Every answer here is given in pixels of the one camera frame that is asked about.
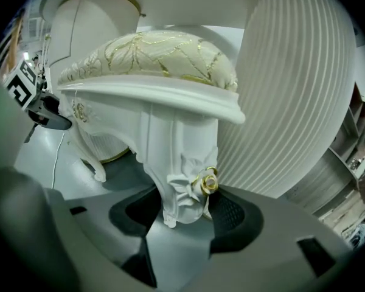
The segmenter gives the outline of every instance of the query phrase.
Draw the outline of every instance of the white cylindrical column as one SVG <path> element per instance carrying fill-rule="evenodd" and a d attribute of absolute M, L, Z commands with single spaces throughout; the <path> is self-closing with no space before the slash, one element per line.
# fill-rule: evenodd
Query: white cylindrical column
<path fill-rule="evenodd" d="M 220 183 L 277 198 L 317 163 L 345 117 L 355 37 L 337 0 L 249 0 L 237 62 L 243 125 L 220 122 Z"/>
<path fill-rule="evenodd" d="M 53 93 L 60 97 L 57 80 L 63 69 L 109 40 L 135 32 L 139 13 L 128 0 L 68 0 L 59 6 L 48 53 Z M 84 131 L 81 134 L 100 161 L 127 148 L 113 136 L 90 136 Z"/>

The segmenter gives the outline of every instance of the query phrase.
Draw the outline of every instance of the carved scroll leg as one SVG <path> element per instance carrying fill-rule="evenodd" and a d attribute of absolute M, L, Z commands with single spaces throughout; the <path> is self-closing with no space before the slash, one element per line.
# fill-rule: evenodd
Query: carved scroll leg
<path fill-rule="evenodd" d="M 166 226 L 168 226 L 169 228 L 174 228 L 174 227 L 176 227 L 176 219 L 175 218 L 173 218 L 172 216 L 170 216 L 169 214 L 168 214 L 168 212 L 166 212 L 165 211 L 165 209 L 162 211 L 162 214 L 163 214 L 163 216 L 164 216 L 164 224 L 166 225 Z"/>
<path fill-rule="evenodd" d="M 84 139 L 80 134 L 80 127 L 77 121 L 71 117 L 69 118 L 72 122 L 71 128 L 68 130 L 72 143 L 77 147 L 77 150 L 82 156 L 90 163 L 95 170 L 95 180 L 104 183 L 106 181 L 105 169 L 97 157 L 91 152 Z"/>

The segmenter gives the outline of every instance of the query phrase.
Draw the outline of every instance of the carved white bracket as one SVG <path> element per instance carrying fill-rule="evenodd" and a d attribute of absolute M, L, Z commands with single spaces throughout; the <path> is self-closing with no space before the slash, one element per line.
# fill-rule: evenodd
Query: carved white bracket
<path fill-rule="evenodd" d="M 89 78 L 63 85 L 61 92 L 64 116 L 77 123 L 74 131 L 78 125 L 91 135 L 111 134 L 136 153 L 161 194 L 165 224 L 172 228 L 176 221 L 199 219 L 207 196 L 218 187 L 218 119 L 245 119 L 238 94 L 134 75 Z M 84 146 L 81 139 L 76 144 Z"/>

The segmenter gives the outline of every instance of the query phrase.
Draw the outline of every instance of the gold leaf pattern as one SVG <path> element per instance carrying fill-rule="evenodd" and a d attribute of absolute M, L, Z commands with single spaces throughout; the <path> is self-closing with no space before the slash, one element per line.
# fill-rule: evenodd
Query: gold leaf pattern
<path fill-rule="evenodd" d="M 213 44 L 184 32 L 138 32 L 112 40 L 65 69 L 58 84 L 103 75 L 157 75 L 235 92 L 235 69 Z"/>
<path fill-rule="evenodd" d="M 88 121 L 88 118 L 85 115 L 85 107 L 83 104 L 81 104 L 81 103 L 76 104 L 73 100 L 72 109 L 73 109 L 74 116 L 77 119 L 80 119 L 84 123 Z"/>

